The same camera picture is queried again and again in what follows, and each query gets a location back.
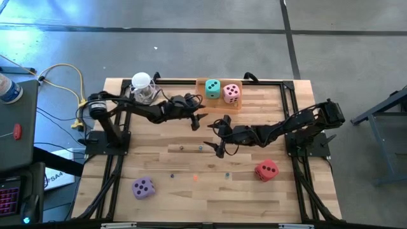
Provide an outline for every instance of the gray floor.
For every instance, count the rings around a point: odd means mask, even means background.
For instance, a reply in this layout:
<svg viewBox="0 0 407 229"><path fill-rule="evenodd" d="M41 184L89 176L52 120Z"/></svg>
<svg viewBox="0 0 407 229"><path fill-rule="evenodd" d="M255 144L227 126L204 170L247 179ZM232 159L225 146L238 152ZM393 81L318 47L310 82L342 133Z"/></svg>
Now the gray floor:
<svg viewBox="0 0 407 229"><path fill-rule="evenodd" d="M286 0L292 29L405 31L407 2L402 0ZM284 29L278 0L222 1L23 1L10 0L0 22L101 27ZM89 95L102 90L107 77L131 77L160 71L163 77L293 79L286 36L281 34L162 34L0 31L1 53L28 67L44 69L65 62L81 69ZM347 122L328 131L335 186L343 218L353 223L405 227L407 183L376 187L385 175L368 123L349 120L407 84L407 36L294 36L301 78L311 80L317 102L339 102ZM0 60L0 66L9 66ZM16 81L26 76L11 76ZM52 81L79 92L74 71L61 67ZM60 118L72 118L74 97L59 89L41 89L38 106ZM38 115L36 141L79 147ZM60 122L70 130L70 122ZM68 203L74 187L50 198ZM46 211L45 221L61 220L69 205Z"/></svg>

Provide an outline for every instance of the yellow cable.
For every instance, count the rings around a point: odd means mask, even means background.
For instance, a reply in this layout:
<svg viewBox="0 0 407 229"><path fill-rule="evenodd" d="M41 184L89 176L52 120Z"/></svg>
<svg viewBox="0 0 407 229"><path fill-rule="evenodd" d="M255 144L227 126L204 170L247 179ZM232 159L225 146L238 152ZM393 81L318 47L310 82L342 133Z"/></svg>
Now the yellow cable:
<svg viewBox="0 0 407 229"><path fill-rule="evenodd" d="M51 82L48 81L48 80L44 80L44 82L50 84L51 86L54 86L54 87L57 87L57 88L61 88L61 89L67 90L68 92L71 92L72 94L74 94L75 97L77 98L78 107L79 107L79 108L86 102L86 99L85 99L84 96L83 96L85 93L84 93L84 91L83 91L83 77L82 77L82 73L81 73L81 71L79 71L79 69L76 68L75 66L73 66L73 65L71 65L71 64L55 64L55 65L53 65L53 66L51 66L51 67L48 67L48 68L45 69L44 71L42 71L42 72L39 74L39 76L38 76L36 73L34 73L34 72L32 72L32 71L26 69L25 67L21 66L20 64L17 64L16 62L10 60L9 58L5 57L4 55L1 55L1 54L0 54L0 57L6 59L6 60L8 60L8 61L10 61L11 63L15 64L15 65L18 66L18 67L21 67L23 70L25 70L25 71L27 71L28 73L30 73L30 74L36 76L38 79L39 79L40 76L42 76L42 75L43 75L44 73L46 73L47 71L53 69L54 67L58 67L58 66L68 66L68 67L71 67L71 68L75 69L75 70L78 72L78 74L79 74L79 80L80 80L80 82L81 82L81 100L79 99L79 96L77 95L77 93L74 92L74 91L72 91L72 90L69 89L69 88L66 88L66 87L63 87L63 86L60 86L60 85L56 85L56 84L54 84L54 83L51 83ZM75 128L75 127L77 127L78 125L83 125L83 124L77 119L77 120L75 120L74 124L71 125L71 127L72 127L72 128Z"/></svg>

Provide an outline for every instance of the green dice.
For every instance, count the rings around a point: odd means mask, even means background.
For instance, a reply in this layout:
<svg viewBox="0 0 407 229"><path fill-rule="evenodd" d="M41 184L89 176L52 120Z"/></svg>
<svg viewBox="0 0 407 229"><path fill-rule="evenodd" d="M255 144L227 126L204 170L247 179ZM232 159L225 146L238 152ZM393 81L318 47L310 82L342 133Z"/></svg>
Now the green dice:
<svg viewBox="0 0 407 229"><path fill-rule="evenodd" d="M217 99L221 96L221 82L219 80L207 80L205 83L205 96L207 99Z"/></svg>

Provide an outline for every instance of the wooden table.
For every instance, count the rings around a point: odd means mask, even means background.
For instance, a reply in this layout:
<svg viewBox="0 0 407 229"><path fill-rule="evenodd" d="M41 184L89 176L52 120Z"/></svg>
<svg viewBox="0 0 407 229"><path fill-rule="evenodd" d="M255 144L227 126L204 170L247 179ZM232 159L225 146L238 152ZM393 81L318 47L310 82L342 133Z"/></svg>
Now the wooden table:
<svg viewBox="0 0 407 229"><path fill-rule="evenodd" d="M104 90L120 93L122 79L108 78ZM311 83L295 80L299 109L315 104ZM168 97L195 93L193 85L162 85ZM279 87L244 86L242 109L230 115L231 125L272 125L284 119ZM108 109L114 108L110 103ZM279 137L266 148L240 147L234 156L216 157L203 141L220 142L206 125L222 118L210 114L200 121L193 132L190 120L172 120L159 125L132 115L132 139L121 173L115 221L197 221L233 223L294 223L300 222L300 211L294 185L291 159L286 155L284 138ZM227 145L229 151L234 145ZM254 176L255 166L272 159L280 174L263 183ZM100 190L106 156L95 156L83 170L73 216L81 214ZM321 158L310 158L314 188L329 210L341 218L335 186L329 165ZM136 200L132 183L143 176L152 177L156 194ZM104 215L108 210L107 194ZM308 196L305 195L311 216Z"/></svg>

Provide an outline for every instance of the dice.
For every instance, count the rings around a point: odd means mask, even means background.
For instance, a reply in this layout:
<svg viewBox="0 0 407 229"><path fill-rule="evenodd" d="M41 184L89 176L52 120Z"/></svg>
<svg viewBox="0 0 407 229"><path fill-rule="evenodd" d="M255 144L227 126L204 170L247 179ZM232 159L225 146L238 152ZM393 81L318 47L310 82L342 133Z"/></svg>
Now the dice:
<svg viewBox="0 0 407 229"><path fill-rule="evenodd" d="M255 169L254 172L263 182L267 182L279 173L279 168L270 159L261 162Z"/></svg>
<svg viewBox="0 0 407 229"><path fill-rule="evenodd" d="M142 200L155 193L155 188L150 177L143 177L135 180L132 189L137 200Z"/></svg>
<svg viewBox="0 0 407 229"><path fill-rule="evenodd" d="M205 82L205 96L208 99L218 99L221 96L221 82L219 80L207 80Z"/></svg>
<svg viewBox="0 0 407 229"><path fill-rule="evenodd" d="M229 84L223 87L223 100L225 103L236 102L240 97L240 89L235 84Z"/></svg>

